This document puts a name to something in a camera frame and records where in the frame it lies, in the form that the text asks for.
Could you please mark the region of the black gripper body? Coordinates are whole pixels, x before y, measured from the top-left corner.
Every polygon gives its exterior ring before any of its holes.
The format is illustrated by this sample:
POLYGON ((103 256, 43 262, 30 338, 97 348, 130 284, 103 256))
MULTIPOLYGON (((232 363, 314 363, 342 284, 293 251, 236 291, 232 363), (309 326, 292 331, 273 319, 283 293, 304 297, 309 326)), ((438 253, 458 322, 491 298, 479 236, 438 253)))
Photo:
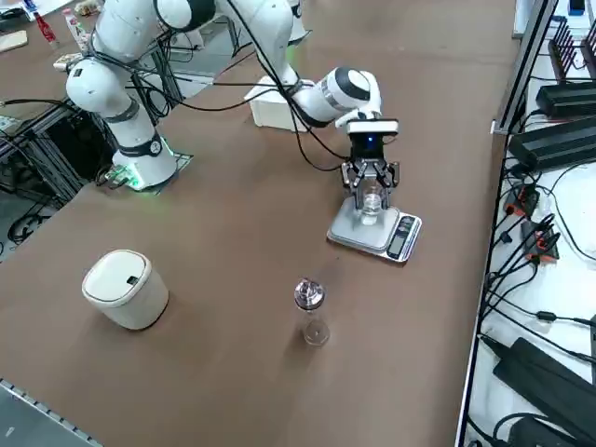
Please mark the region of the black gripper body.
POLYGON ((383 136, 377 133, 352 133, 349 135, 351 142, 350 160, 357 159, 384 159, 383 136))

